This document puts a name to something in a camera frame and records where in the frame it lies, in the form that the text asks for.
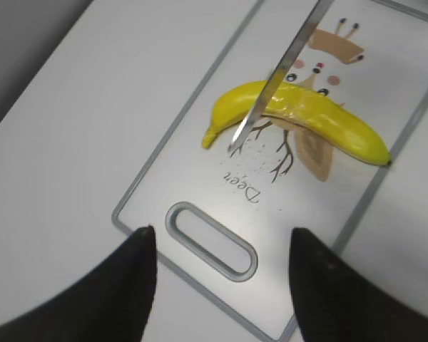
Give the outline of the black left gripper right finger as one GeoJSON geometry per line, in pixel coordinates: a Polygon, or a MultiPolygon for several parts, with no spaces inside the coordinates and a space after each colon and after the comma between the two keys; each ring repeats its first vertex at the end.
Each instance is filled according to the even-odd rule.
{"type": "Polygon", "coordinates": [[[343,262],[309,229],[291,232],[289,284],[304,341],[428,341],[428,317],[343,262]]]}

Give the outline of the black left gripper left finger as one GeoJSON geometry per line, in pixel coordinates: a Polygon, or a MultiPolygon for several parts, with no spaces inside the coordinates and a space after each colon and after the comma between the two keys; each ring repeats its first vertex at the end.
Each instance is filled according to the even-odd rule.
{"type": "Polygon", "coordinates": [[[75,284],[0,325],[0,341],[141,341],[156,284],[156,233],[141,227],[75,284]]]}

